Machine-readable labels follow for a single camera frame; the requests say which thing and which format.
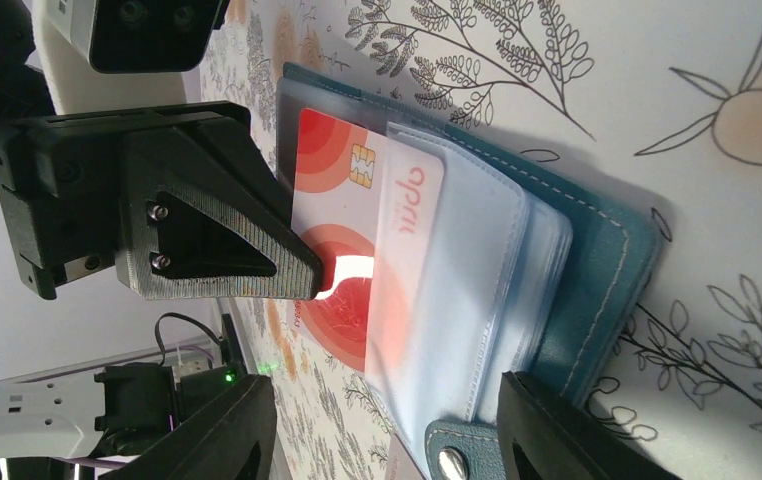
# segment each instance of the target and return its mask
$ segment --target wall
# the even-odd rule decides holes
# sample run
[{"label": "wall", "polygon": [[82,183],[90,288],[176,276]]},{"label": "wall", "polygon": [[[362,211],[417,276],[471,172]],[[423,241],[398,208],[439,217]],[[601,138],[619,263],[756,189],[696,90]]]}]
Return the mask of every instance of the wall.
[{"label": "wall", "polygon": [[[185,80],[196,101],[197,72]],[[59,289],[55,301],[40,299],[19,280],[0,207],[0,379],[151,348],[154,322],[166,311],[204,321],[209,303],[146,302],[119,283],[113,269]],[[163,332],[167,342],[200,335],[173,320],[164,321]]]}]

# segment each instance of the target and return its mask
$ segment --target fern drawing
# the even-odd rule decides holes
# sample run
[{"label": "fern drawing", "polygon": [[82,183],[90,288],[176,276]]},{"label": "fern drawing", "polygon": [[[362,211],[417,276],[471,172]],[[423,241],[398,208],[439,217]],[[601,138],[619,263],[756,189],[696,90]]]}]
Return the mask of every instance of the fern drawing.
[{"label": "fern drawing", "polygon": [[[370,50],[376,74],[409,71],[424,92],[425,108],[452,109],[449,120],[466,128],[493,122],[498,87],[527,90],[592,138],[567,107],[567,86],[594,66],[589,45],[556,0],[414,0],[411,19],[389,16],[390,0],[362,0],[348,15],[346,38]],[[493,49],[470,41],[479,22],[496,36]],[[416,55],[419,39],[430,37],[459,50],[430,59]]]}]

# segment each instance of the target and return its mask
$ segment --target camera lens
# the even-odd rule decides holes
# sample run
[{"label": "camera lens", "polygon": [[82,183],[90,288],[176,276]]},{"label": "camera lens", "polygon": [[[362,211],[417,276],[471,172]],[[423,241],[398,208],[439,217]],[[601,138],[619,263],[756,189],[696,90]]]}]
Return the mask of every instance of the camera lens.
[{"label": "camera lens", "polygon": [[140,0],[128,0],[119,9],[119,19],[129,28],[142,25],[148,16],[148,9]]},{"label": "camera lens", "polygon": [[188,32],[195,25],[196,15],[189,5],[175,10],[175,26],[182,32]]}]

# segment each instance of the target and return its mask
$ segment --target wallet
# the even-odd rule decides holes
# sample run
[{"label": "wallet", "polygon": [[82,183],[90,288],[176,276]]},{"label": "wallet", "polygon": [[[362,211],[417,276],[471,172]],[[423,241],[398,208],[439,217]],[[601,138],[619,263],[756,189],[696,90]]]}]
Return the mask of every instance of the wallet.
[{"label": "wallet", "polygon": [[[286,92],[279,96],[279,129],[297,129],[295,112],[313,108],[379,134],[385,134],[388,122],[431,131],[470,151],[570,221],[572,245],[528,373],[580,407],[655,265],[660,236],[645,216],[467,130],[301,66],[285,64],[278,88]],[[315,100],[320,91],[330,95]],[[289,141],[278,145],[277,175],[288,191],[295,179],[295,147]],[[430,425],[425,451],[435,478],[442,477],[434,453],[443,447],[456,448],[477,464],[476,478],[504,478],[494,427],[455,418]]]}]

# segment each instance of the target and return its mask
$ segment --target floral tablecloth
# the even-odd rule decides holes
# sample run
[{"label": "floral tablecloth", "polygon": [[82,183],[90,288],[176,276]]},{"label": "floral tablecloth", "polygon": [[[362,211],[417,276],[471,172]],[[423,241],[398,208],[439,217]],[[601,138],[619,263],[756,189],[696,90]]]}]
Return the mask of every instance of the floral tablecloth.
[{"label": "floral tablecloth", "polygon": [[[646,212],[660,267],[586,407],[684,478],[762,478],[762,1],[233,0],[203,98],[248,106],[273,165],[287,61]],[[238,302],[294,478],[383,478],[360,376]]]}]

